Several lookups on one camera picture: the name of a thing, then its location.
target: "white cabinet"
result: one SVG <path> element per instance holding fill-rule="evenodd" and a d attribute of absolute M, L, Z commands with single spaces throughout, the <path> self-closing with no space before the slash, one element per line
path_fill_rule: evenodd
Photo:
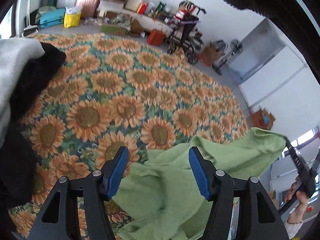
<path fill-rule="evenodd" d="M 303 66 L 303 62 L 289 47 L 284 47 L 273 59 L 240 85 L 248 106 L 280 86 Z"/>

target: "black cloth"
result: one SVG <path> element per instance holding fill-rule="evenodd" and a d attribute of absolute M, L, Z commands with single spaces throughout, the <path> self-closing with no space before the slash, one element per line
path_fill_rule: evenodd
<path fill-rule="evenodd" d="M 66 54 L 48 43 L 41 43 L 45 54 L 27 62 L 11 95 L 11 122 L 16 122 L 31 107 L 51 78 L 66 60 Z"/>
<path fill-rule="evenodd" d="M 15 230 L 8 209 L 31 200 L 36 163 L 41 162 L 41 157 L 23 137 L 16 121 L 28 111 L 66 59 L 66 54 L 51 44 L 41 45 L 45 54 L 27 62 L 10 98 L 11 120 L 0 148 L 1 239 L 9 239 L 10 232 Z"/>

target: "broom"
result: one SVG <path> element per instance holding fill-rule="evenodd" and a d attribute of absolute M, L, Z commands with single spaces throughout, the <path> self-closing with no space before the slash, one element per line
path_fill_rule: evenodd
<path fill-rule="evenodd" d="M 39 32 L 37 25 L 31 25 L 30 24 L 30 1 L 31 0 L 28 0 L 28 4 L 27 4 L 27 20 L 26 20 L 26 23 L 28 24 L 28 26 L 23 29 L 22 37 L 27 37 L 28 35 L 36 34 L 36 33 Z"/>

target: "bed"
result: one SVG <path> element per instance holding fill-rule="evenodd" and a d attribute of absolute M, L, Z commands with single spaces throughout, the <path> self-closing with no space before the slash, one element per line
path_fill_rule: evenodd
<path fill-rule="evenodd" d="M 42 157 L 32 201 L 9 212 L 25 238 L 59 177 L 88 175 L 120 146 L 130 153 L 127 176 L 130 163 L 144 163 L 149 149 L 169 149 L 195 135 L 228 143 L 248 131 L 231 89 L 177 56 L 103 33 L 35 38 L 67 59 L 21 119 L 24 137 Z M 81 236 L 88 239 L 83 199 L 78 206 Z M 132 221 L 113 201 L 105 206 L 115 233 Z"/>

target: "window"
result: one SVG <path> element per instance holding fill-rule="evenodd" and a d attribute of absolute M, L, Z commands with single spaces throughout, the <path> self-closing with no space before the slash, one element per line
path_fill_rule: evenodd
<path fill-rule="evenodd" d="M 304 135 L 300 136 L 297 141 L 298 141 L 298 144 L 303 144 L 305 143 L 306 141 L 310 140 L 313 136 L 315 135 L 313 129 L 310 130 L 309 132 L 306 132 Z"/>
<path fill-rule="evenodd" d="M 305 134 L 301 135 L 298 139 L 291 142 L 293 147 L 297 149 L 301 149 L 302 147 L 306 146 L 308 143 L 312 142 L 314 139 L 319 137 L 319 130 L 318 127 L 306 132 Z M 284 148 L 282 152 L 282 158 L 289 155 L 288 148 Z"/>
<path fill-rule="evenodd" d="M 319 174 L 318 174 L 318 175 L 315 177 L 316 184 L 319 183 L 319 178 L 320 178 L 320 176 L 319 176 Z"/>
<path fill-rule="evenodd" d="M 0 38 L 8 39 L 11 36 L 11 12 L 12 7 L 9 9 L 2 22 L 0 23 Z"/>

